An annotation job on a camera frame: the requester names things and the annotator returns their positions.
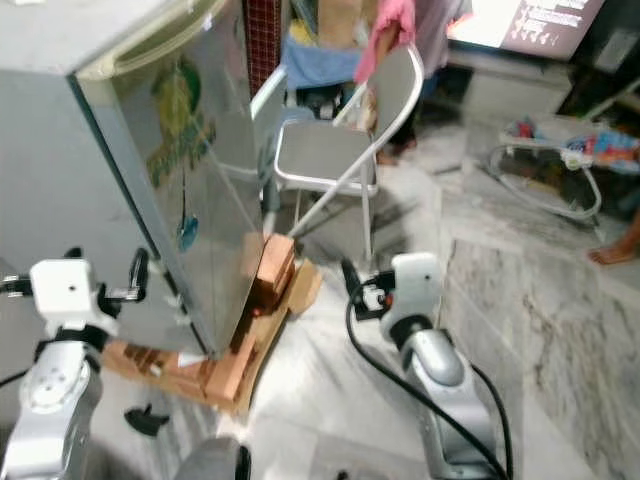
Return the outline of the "flat television screen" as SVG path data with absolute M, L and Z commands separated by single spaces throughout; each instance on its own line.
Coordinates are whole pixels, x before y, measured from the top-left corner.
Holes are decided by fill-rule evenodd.
M 554 60 L 570 59 L 605 0 L 472 0 L 448 29 L 454 41 Z

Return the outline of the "baby bouncer seat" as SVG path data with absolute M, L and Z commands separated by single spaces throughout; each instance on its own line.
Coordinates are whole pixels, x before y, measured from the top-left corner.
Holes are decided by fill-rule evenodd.
M 640 175 L 640 138 L 572 116 L 525 116 L 500 129 L 483 169 L 512 195 L 575 221 L 598 215 L 598 170 Z

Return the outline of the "blue cloth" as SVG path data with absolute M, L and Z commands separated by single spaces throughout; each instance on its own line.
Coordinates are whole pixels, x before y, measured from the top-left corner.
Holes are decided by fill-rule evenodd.
M 343 50 L 300 44 L 285 37 L 282 65 L 289 90 L 310 90 L 349 83 L 362 56 L 360 49 Z

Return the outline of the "pink cloth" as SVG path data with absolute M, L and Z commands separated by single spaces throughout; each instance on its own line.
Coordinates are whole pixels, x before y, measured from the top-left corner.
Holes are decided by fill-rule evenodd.
M 412 44 L 416 37 L 415 0 L 378 0 L 369 41 L 355 70 L 355 83 L 369 81 L 378 63 L 392 49 Z

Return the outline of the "small black bracket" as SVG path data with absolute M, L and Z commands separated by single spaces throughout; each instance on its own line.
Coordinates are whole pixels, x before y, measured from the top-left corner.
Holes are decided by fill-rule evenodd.
M 159 410 L 155 403 L 147 403 L 145 406 L 129 408 L 123 413 L 125 424 L 136 433 L 155 438 L 160 430 L 169 424 L 172 416 L 169 412 Z

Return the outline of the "bare person foot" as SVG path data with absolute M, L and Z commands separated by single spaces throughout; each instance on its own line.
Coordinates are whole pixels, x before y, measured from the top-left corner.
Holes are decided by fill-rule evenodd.
M 588 259 L 602 266 L 622 264 L 635 259 L 637 250 L 640 250 L 640 207 L 626 232 L 613 244 L 591 250 Z

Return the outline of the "teal hanging tassel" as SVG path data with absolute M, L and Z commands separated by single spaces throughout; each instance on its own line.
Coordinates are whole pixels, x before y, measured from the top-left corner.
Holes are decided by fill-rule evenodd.
M 198 238 L 198 219 L 195 215 L 186 214 L 180 219 L 177 228 L 178 250 L 186 252 Z

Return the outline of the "grey robot leg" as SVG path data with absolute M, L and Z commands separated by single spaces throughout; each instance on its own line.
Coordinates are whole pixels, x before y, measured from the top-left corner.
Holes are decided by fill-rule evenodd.
M 233 436 L 210 436 L 180 462 L 173 480 L 251 480 L 250 449 Z

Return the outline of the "grey steel fridge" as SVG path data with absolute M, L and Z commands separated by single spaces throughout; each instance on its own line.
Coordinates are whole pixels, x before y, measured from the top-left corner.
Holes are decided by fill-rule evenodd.
M 161 143 L 150 87 L 163 61 L 197 65 L 216 127 L 196 168 L 152 186 Z M 119 317 L 128 342 L 219 355 L 260 259 L 259 154 L 242 0 L 9 0 L 0 8 L 1 256 L 26 271 L 81 247 L 122 287 L 138 247 L 147 297 Z M 184 215 L 198 238 L 178 250 Z

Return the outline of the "standing person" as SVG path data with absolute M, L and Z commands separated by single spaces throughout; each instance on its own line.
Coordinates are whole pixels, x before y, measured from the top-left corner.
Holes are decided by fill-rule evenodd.
M 438 83 L 438 72 L 447 64 L 449 28 L 458 20 L 470 17 L 474 13 L 472 0 L 415 0 L 416 4 L 416 37 L 413 41 L 419 51 L 424 83 L 419 101 L 413 106 L 411 114 L 404 124 L 390 137 L 387 147 L 379 152 L 378 164 L 396 165 L 399 156 L 415 147 L 417 136 L 415 127 L 422 102 L 434 91 Z

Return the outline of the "grey metal folding chair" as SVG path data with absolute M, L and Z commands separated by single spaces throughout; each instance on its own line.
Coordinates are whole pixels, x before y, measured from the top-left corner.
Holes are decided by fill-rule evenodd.
M 338 195 L 357 196 L 362 204 L 364 260 L 372 264 L 371 197 L 376 155 L 402 127 L 419 101 L 425 81 L 419 51 L 412 44 L 394 47 L 376 65 L 358 93 L 371 93 L 372 127 L 352 129 L 338 122 L 287 122 L 276 138 L 273 169 L 280 189 L 320 192 L 319 200 L 294 221 L 288 236 L 302 229 Z

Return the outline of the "green fridge sticker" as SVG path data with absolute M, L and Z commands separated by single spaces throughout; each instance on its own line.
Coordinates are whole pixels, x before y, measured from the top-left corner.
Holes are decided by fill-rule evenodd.
M 216 127 L 202 113 L 202 91 L 200 72 L 187 56 L 161 63 L 150 87 L 161 133 L 160 146 L 146 160 L 152 186 L 164 186 L 177 168 L 196 168 L 209 151 Z

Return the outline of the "red clay brick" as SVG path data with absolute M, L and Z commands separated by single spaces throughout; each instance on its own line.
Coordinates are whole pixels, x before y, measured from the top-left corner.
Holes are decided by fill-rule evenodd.
M 251 300 L 261 310 L 274 310 L 294 275 L 296 241 L 288 236 L 270 234 L 266 239 L 259 269 L 253 279 Z
M 242 335 L 237 346 L 227 349 L 212 364 L 212 371 L 205 381 L 204 394 L 215 407 L 225 408 L 236 402 L 244 375 L 250 370 L 255 351 L 259 347 L 259 335 L 248 332 Z
M 111 340 L 102 352 L 102 364 L 124 378 L 177 390 L 202 390 L 214 372 L 209 357 L 137 346 L 124 340 Z

